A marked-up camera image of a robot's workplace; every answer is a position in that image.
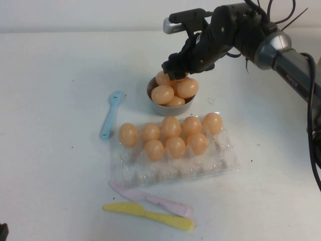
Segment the plastic egg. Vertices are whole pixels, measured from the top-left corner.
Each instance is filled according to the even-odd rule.
[[[202,133],[196,133],[189,136],[187,143],[192,147],[192,150],[196,155],[203,154],[209,145],[206,136]]]
[[[148,159],[152,162],[159,161],[164,154],[164,146],[159,140],[148,141],[144,146],[144,150]]]
[[[181,124],[174,116],[167,116],[162,121],[162,132],[166,138],[178,137],[181,133]]]
[[[201,132],[202,122],[195,116],[187,117],[183,122],[183,133],[187,136]]]
[[[204,117],[203,128],[211,134],[217,134],[222,130],[223,122],[219,114],[209,113]]]
[[[172,158],[174,159],[181,158],[186,151],[185,142],[180,137],[169,138],[166,141],[166,147],[168,148]]]
[[[140,130],[141,137],[144,141],[157,140],[161,134],[158,126],[154,123],[146,123]]]
[[[131,123],[125,123],[119,128],[118,139],[126,147],[133,147],[138,140],[138,130]]]
[[[158,85],[168,85],[168,86],[173,86],[176,84],[175,80],[170,80],[170,77],[168,74],[164,74],[163,71],[160,71],[156,75],[156,83]]]
[[[199,84],[197,80],[187,78],[183,82],[179,83],[177,87],[177,94],[179,97],[186,99],[194,96],[199,90]]]
[[[165,106],[167,107],[178,107],[178,106],[182,106],[185,104],[185,100],[178,97],[178,96],[174,96],[174,98],[168,102],[167,104],[165,104]]]
[[[179,86],[179,83],[176,83],[176,84],[174,84],[174,85],[172,86],[173,91],[174,91],[174,95],[176,95],[176,96],[177,96],[177,88],[178,88],[178,86]]]
[[[160,85],[152,90],[151,99],[156,104],[166,104],[174,98],[174,90],[170,86]]]

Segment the white wall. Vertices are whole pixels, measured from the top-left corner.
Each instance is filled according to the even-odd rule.
[[[293,27],[321,27],[321,1],[296,0]],[[0,32],[161,30],[171,13],[193,8],[212,11],[242,0],[0,0]],[[268,0],[261,0],[266,10]],[[291,0],[274,0],[272,20],[288,15]]]

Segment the label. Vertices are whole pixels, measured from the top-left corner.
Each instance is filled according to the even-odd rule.
[[[303,85],[296,81],[296,79],[290,75],[287,71],[281,68],[279,65],[276,68],[276,72],[278,72],[282,78],[292,86],[293,89],[296,90],[303,98],[307,98],[309,95],[309,90],[305,89]]]

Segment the yellow plastic knife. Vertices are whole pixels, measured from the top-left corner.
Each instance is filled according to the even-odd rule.
[[[134,202],[116,202],[105,204],[103,209],[105,211],[123,212],[135,216],[149,218],[182,230],[193,230],[194,228],[193,220],[189,218],[161,214],[157,212],[149,212],[146,211],[140,204]]]

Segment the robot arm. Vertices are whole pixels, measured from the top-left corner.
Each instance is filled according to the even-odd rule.
[[[208,24],[206,17],[211,17]],[[162,64],[170,79],[185,72],[212,70],[215,62],[235,47],[260,69],[275,70],[305,101],[308,100],[310,73],[307,59],[291,47],[291,38],[270,22],[252,1],[221,6],[213,13],[202,9],[171,14],[164,20],[167,34],[186,31],[189,38],[179,53]],[[321,68],[316,66],[313,108],[321,106]],[[314,126],[319,126],[318,111]]]

